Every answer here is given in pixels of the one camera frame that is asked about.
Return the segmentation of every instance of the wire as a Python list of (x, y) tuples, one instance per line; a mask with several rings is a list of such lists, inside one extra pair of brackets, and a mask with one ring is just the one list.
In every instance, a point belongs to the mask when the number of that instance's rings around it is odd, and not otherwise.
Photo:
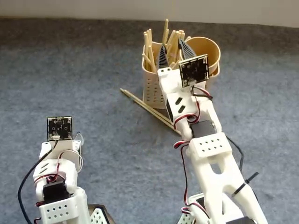
[[(199, 121), (200, 119), (200, 106), (199, 106), (199, 102), (196, 100), (196, 106), (197, 106), (197, 110), (198, 110), (198, 115), (196, 115), (195, 113), (186, 113), (186, 114), (183, 114), (182, 116), (179, 116), (177, 119), (175, 119), (174, 123), (173, 123), (173, 128), (176, 130), (176, 125), (177, 123), (183, 119), (183, 118), (187, 118), (188, 122), (191, 123), (191, 124), (195, 124)], [(195, 119), (193, 121), (190, 121), (188, 118), (190, 117), (195, 117)]]
[(180, 147), (181, 145), (183, 145), (185, 143), (189, 143), (189, 142), (188, 141), (178, 141), (178, 142), (173, 144), (173, 147), (176, 149), (176, 148)]
[(183, 207), (183, 208), (181, 208), (181, 212), (184, 213), (184, 214), (191, 215), (189, 207)]
[(42, 218), (40, 217), (40, 218), (36, 218), (35, 220), (34, 220), (34, 224), (37, 224), (37, 221), (38, 220), (41, 220)]
[(184, 167), (184, 174), (185, 174), (185, 181), (186, 181), (186, 188), (185, 188), (185, 192), (184, 192), (184, 203), (185, 203), (185, 205), (186, 206), (191, 206), (191, 205), (195, 205), (196, 207), (198, 207), (199, 209), (201, 209), (204, 213), (205, 213), (205, 215), (207, 216), (207, 217), (209, 217), (209, 215), (208, 215), (208, 213), (206, 212), (206, 210), (204, 209), (204, 207), (202, 207), (200, 204), (198, 204), (198, 203), (190, 203), (190, 204), (188, 204), (187, 203), (187, 191), (188, 191), (188, 178), (187, 178), (187, 171), (186, 171), (186, 166), (185, 166), (185, 160), (184, 160), (184, 155), (183, 155), (183, 149), (184, 149), (184, 147), (186, 147), (186, 146), (188, 146), (189, 144), (186, 144), (186, 145), (183, 145), (182, 147), (181, 147), (181, 156), (182, 156), (182, 161), (183, 161), (183, 167)]
[(83, 167), (83, 158), (82, 158), (82, 156), (78, 153), (78, 152), (76, 152), (76, 151), (74, 151), (74, 150), (70, 150), (70, 149), (68, 149), (68, 150), (64, 150), (64, 151), (62, 151), (60, 154), (59, 154), (59, 156), (58, 156), (58, 159), (61, 159), (62, 158), (62, 154), (63, 153), (65, 153), (65, 152), (71, 152), (71, 153), (74, 153), (74, 154), (76, 154), (78, 157), (79, 157), (79, 159), (80, 159), (80, 168), (79, 168), (79, 170), (77, 171), (77, 173), (79, 173), (81, 170), (82, 170), (82, 167)]
[[(194, 90), (195, 90), (195, 89), (202, 91), (202, 92), (204, 93), (204, 95), (194, 93)], [(205, 89), (203, 89), (203, 88), (200, 88), (200, 87), (197, 87), (197, 86), (195, 86), (195, 85), (191, 87), (190, 92), (191, 92), (191, 94), (192, 94), (193, 96), (196, 96), (196, 97), (207, 97), (207, 98), (209, 98), (210, 100), (213, 99), (213, 97), (211, 96), (211, 94), (210, 94), (207, 90), (205, 90)]]
[(21, 191), (22, 191), (22, 188), (23, 188), (23, 186), (24, 186), (26, 180), (28, 179), (29, 175), (31, 174), (31, 172), (37, 167), (37, 165), (38, 165), (41, 161), (43, 161), (43, 160), (44, 160), (44, 159), (45, 159), (45, 158), (46, 158), (46, 157), (47, 157), (47, 156), (48, 156), (48, 155), (55, 149), (57, 143), (58, 143), (58, 141), (55, 142), (55, 145), (54, 145), (54, 147), (53, 147), (51, 150), (49, 150), (45, 155), (42, 156), (42, 158), (40, 158), (40, 159), (36, 162), (36, 164), (33, 165), (33, 167), (32, 167), (32, 168), (28, 171), (28, 173), (24, 176), (24, 178), (23, 178), (23, 180), (22, 180), (22, 182), (21, 182), (21, 184), (20, 184), (20, 186), (19, 186), (19, 190), (18, 190), (18, 201), (19, 201), (19, 204), (20, 204), (22, 213), (23, 213), (23, 215), (24, 215), (24, 217), (25, 217), (25, 219), (26, 219), (26, 221), (27, 221), (28, 224), (32, 224), (32, 223), (31, 223), (31, 221), (30, 221), (30, 219), (29, 219), (29, 217), (28, 217), (28, 215), (27, 215), (27, 213), (26, 213), (25, 207), (24, 207), (23, 202), (22, 202), (22, 197), (21, 197)]
[(244, 161), (244, 153), (241, 150), (241, 148), (234, 142), (232, 141), (227, 135), (226, 138), (238, 149), (239, 153), (241, 154), (241, 159), (240, 159), (240, 164), (239, 164), (239, 169), (241, 174), (243, 175), (243, 161)]

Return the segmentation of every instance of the wooden chopstick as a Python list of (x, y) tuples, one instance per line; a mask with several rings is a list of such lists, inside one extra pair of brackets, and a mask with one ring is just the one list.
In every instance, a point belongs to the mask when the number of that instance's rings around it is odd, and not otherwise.
[(148, 36), (149, 36), (149, 45), (151, 46), (151, 43), (153, 42), (153, 37), (152, 37), (152, 35), (151, 35), (151, 29), (149, 29), (149, 30), (147, 31), (147, 33), (148, 33)]
[(150, 59), (149, 59), (145, 54), (142, 54), (142, 57), (143, 57), (144, 60), (151, 66), (151, 61), (150, 61)]
[(156, 118), (158, 118), (160, 121), (162, 121), (164, 124), (166, 124), (168, 127), (170, 127), (173, 131), (175, 131), (176, 133), (180, 134), (179, 131), (175, 130), (172, 126), (172, 124), (170, 123), (170, 120), (168, 118), (166, 118), (163, 114), (159, 113), (158, 111), (156, 111), (155, 109), (153, 109), (152, 107), (148, 106), (147, 104), (145, 104), (142, 100), (140, 100), (138, 97), (134, 96), (132, 93), (130, 93), (127, 90), (124, 90), (121, 88), (122, 93), (124, 93), (127, 97), (133, 99), (139, 106), (141, 106), (143, 109), (147, 110), (149, 113), (151, 113), (152, 115), (154, 115)]
[(155, 66), (155, 60), (154, 60), (154, 54), (153, 54), (153, 49), (151, 46), (149, 46), (149, 59), (151, 62), (151, 70), (152, 72), (156, 72), (156, 66)]
[(164, 44), (166, 44), (166, 42), (167, 42), (168, 34), (169, 34), (169, 29), (166, 30), (165, 38), (163, 41)]
[(167, 32), (167, 30), (168, 30), (168, 19), (166, 19), (165, 20), (165, 25), (164, 25), (164, 32), (163, 32), (163, 38), (162, 38), (162, 43), (163, 44), (166, 44), (166, 40), (165, 39), (167, 39), (166, 38), (166, 32)]
[[(143, 36), (144, 36), (144, 54), (145, 54), (146, 57), (148, 57), (148, 55), (149, 55), (149, 37), (148, 37), (147, 32), (144, 32)], [(144, 68), (146, 70), (149, 70), (150, 66), (147, 62), (144, 63)]]

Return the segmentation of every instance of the chopstick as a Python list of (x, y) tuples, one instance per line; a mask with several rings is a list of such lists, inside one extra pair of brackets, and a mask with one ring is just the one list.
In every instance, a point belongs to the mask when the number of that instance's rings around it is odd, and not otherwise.
[(160, 121), (162, 121), (164, 124), (166, 124), (168, 127), (170, 127), (173, 131), (175, 131), (176, 133), (180, 134), (179, 131), (175, 130), (171, 124), (171, 121), (165, 117), (163, 114), (159, 113), (158, 111), (156, 111), (155, 109), (153, 109), (152, 107), (148, 106), (147, 104), (145, 104), (142, 100), (140, 100), (138, 97), (134, 96), (132, 93), (130, 93), (127, 90), (124, 90), (121, 88), (122, 93), (124, 93), (127, 97), (131, 98), (132, 100), (134, 100), (139, 106), (141, 106), (143, 109), (147, 110), (149, 113), (151, 113), (152, 115), (154, 115), (156, 118), (158, 118)]
[(150, 66), (152, 66), (150, 59), (145, 54), (142, 54), (142, 57)]
[(152, 72), (156, 72), (156, 66), (155, 66), (155, 60), (154, 60), (154, 54), (153, 54), (153, 49), (151, 46), (149, 46), (149, 59), (150, 59), (150, 62), (151, 62), (151, 70)]
[(166, 44), (166, 41), (167, 41), (167, 37), (168, 37), (168, 34), (166, 34), (167, 30), (168, 30), (168, 19), (165, 20), (165, 25), (164, 25), (164, 32), (163, 32), (163, 38), (162, 38), (162, 43), (163, 44)]

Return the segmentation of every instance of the floor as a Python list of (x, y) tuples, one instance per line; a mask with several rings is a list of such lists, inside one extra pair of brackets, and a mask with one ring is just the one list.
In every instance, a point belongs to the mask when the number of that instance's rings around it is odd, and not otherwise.
[[(143, 31), (162, 38), (163, 22), (0, 20), (0, 218), (25, 223), (17, 190), (46, 141), (46, 117), (71, 115), (85, 137), (78, 186), (116, 223), (175, 224), (185, 180), (180, 137), (122, 95), (142, 95)], [(299, 29), (170, 23), (221, 48), (211, 89), (223, 131), (245, 152), (245, 178), (270, 224), (299, 220)], [(234, 149), (236, 160), (240, 159)], [(199, 192), (190, 170), (189, 195)], [(23, 193), (39, 217), (35, 188)]]

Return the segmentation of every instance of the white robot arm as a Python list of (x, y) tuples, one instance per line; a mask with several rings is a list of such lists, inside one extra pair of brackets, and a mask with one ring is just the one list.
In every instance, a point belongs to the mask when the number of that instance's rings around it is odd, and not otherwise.
[(48, 118), (48, 142), (42, 144), (33, 173), (41, 214), (35, 224), (114, 224), (105, 207), (88, 205), (85, 191), (77, 186), (84, 144), (82, 135), (77, 136), (79, 140), (72, 139), (71, 117)]
[[(186, 199), (187, 207), (182, 209), (184, 214), (178, 223), (189, 224), (191, 219), (197, 224), (267, 224), (249, 181), (244, 180), (232, 155), (211, 96), (204, 90), (208, 79), (207, 55), (181, 61), (179, 67), (160, 68), (159, 83), (172, 124), (188, 146), (186, 154), (203, 193)], [(216, 163), (221, 174), (211, 167)]]

